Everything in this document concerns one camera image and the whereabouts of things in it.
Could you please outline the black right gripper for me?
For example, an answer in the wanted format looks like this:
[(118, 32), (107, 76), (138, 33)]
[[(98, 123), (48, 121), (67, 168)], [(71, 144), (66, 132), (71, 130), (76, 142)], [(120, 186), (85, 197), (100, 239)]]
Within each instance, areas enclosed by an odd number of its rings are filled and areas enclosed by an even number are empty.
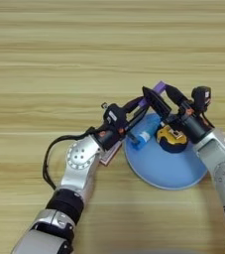
[(200, 142), (212, 131), (212, 127), (187, 104), (187, 98), (176, 87), (171, 85), (166, 87), (167, 96), (179, 107), (176, 114), (170, 114), (171, 108), (154, 90), (145, 86), (142, 90), (147, 103), (161, 119), (165, 120), (173, 130), (182, 132), (191, 143)]

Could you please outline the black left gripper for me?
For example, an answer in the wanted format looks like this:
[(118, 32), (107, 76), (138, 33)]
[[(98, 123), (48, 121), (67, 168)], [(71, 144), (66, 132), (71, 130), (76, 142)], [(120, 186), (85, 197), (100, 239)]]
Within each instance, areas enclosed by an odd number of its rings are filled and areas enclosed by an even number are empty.
[[(143, 96), (139, 96), (127, 102), (123, 109), (126, 113), (131, 113), (143, 100)], [(110, 150), (118, 141), (121, 141), (127, 136), (132, 142), (137, 145), (139, 143), (137, 137), (132, 133), (133, 128), (144, 118), (148, 111), (148, 107), (142, 107), (134, 113), (134, 117), (130, 123), (123, 124), (108, 124), (104, 123), (97, 129), (95, 139), (104, 151)]]

